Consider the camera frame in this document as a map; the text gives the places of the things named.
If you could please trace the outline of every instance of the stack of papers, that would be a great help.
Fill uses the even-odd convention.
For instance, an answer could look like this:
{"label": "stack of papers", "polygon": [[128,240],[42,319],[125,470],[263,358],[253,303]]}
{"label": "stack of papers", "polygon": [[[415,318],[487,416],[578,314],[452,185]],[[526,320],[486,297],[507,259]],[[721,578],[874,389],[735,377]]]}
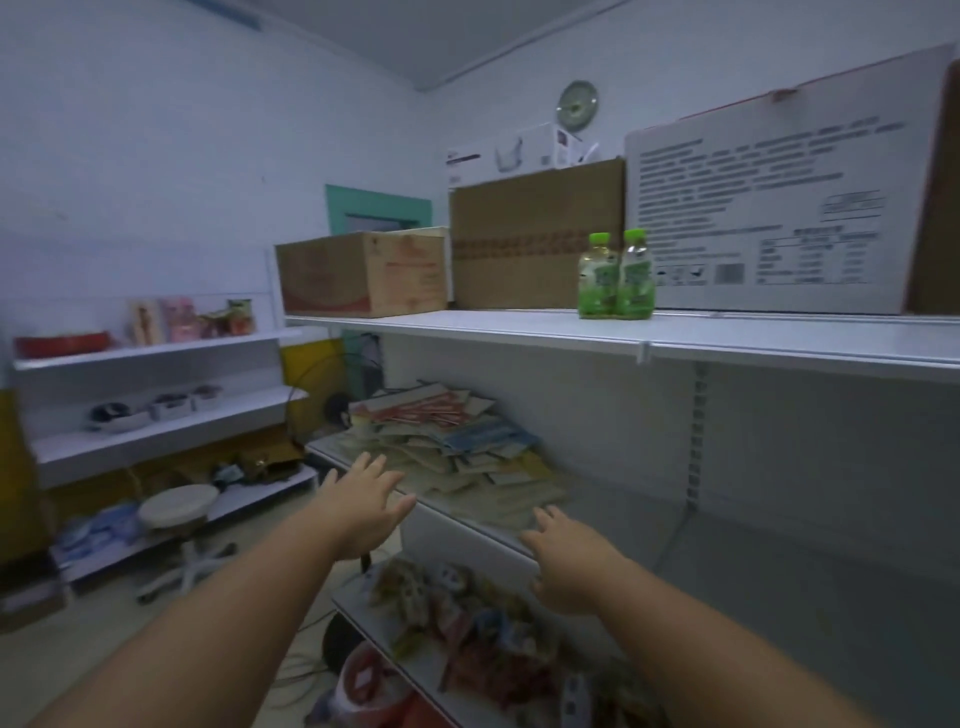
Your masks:
{"label": "stack of papers", "polygon": [[382,390],[350,405],[340,445],[352,457],[385,453],[388,467],[407,473],[403,490],[454,516],[519,530],[566,489],[535,452],[537,437],[493,414],[495,405],[439,383]]}

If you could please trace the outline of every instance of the plastic bottle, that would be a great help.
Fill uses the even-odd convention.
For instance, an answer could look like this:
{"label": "plastic bottle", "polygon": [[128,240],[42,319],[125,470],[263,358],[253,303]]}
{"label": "plastic bottle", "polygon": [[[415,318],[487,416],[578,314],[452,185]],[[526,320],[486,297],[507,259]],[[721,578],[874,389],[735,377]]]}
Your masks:
{"label": "plastic bottle", "polygon": [[592,232],[590,247],[580,256],[577,310],[582,319],[609,319],[616,305],[616,252],[608,232]]}
{"label": "plastic bottle", "polygon": [[649,319],[654,312],[657,286],[653,261],[647,250],[647,233],[640,228],[623,231],[623,257],[616,289],[617,319]]}

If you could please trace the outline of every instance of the red bowl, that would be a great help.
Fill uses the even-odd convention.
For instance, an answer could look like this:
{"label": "red bowl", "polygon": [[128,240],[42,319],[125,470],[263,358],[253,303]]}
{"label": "red bowl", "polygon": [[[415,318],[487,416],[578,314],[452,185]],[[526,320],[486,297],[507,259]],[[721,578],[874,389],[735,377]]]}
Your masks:
{"label": "red bowl", "polygon": [[110,334],[97,331],[76,336],[18,336],[13,343],[26,359],[49,359],[52,356],[102,352],[110,346]]}

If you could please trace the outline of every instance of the wall shelf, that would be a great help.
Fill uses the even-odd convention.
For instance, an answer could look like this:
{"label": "wall shelf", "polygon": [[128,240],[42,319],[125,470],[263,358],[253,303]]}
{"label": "wall shelf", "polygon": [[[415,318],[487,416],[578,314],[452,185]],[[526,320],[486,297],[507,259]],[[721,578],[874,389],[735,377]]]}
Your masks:
{"label": "wall shelf", "polygon": [[[270,485],[245,485],[235,488],[228,488],[217,497],[207,515],[207,521],[213,522],[223,518],[231,513],[253,505],[265,498],[275,496],[285,490],[301,485],[301,483],[316,477],[317,471],[308,466],[302,466],[300,471],[277,483]],[[124,559],[128,559],[135,553],[145,551],[153,546],[158,546],[173,539],[173,536],[162,533],[148,533],[143,538],[133,544],[124,544],[116,541],[106,548],[95,551],[88,556],[75,561],[68,561],[63,553],[56,547],[50,547],[50,555],[60,569],[60,577],[67,583],[73,583],[95,573],[99,570],[113,566]]]}
{"label": "wall shelf", "polygon": [[575,311],[433,311],[382,319],[288,316],[288,326],[960,382],[960,318],[658,312],[584,321]]}
{"label": "wall shelf", "polygon": [[254,341],[271,341],[290,339],[302,335],[298,328],[276,328],[271,331],[259,331],[247,336],[224,336],[219,339],[201,339],[187,341],[180,344],[157,344],[152,347],[121,347],[107,349],[104,352],[81,353],[73,356],[55,356],[48,359],[15,359],[13,368],[18,372],[32,372],[38,369],[51,367],[65,367],[72,364],[87,364],[89,362],[107,361],[109,359],[126,359],[134,356],[154,356],[162,353],[190,352],[195,349],[209,349],[211,347],[235,346],[249,344]]}
{"label": "wall shelf", "polygon": [[242,395],[224,396],[220,406],[205,412],[193,412],[186,417],[167,422],[154,422],[146,427],[117,434],[78,430],[42,437],[30,442],[30,449],[38,465],[43,466],[97,450],[116,448],[139,440],[146,440],[175,430],[223,420],[234,415],[285,404],[294,393],[295,400],[306,393],[293,387],[276,386]]}

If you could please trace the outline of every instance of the hand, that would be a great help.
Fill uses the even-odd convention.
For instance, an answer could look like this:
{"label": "hand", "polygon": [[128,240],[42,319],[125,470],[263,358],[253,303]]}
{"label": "hand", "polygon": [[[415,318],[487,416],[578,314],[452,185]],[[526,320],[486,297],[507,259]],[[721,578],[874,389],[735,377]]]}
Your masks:
{"label": "hand", "polygon": [[540,531],[524,531],[520,541],[540,564],[534,594],[561,614],[592,614],[610,583],[625,569],[626,558],[585,523],[568,518],[555,505],[534,508]]}
{"label": "hand", "polygon": [[387,496],[404,473],[384,473],[386,462],[384,455],[371,462],[364,452],[342,478],[331,470],[311,503],[333,537],[338,561],[359,559],[380,546],[417,504],[416,496],[404,496],[387,507]]}

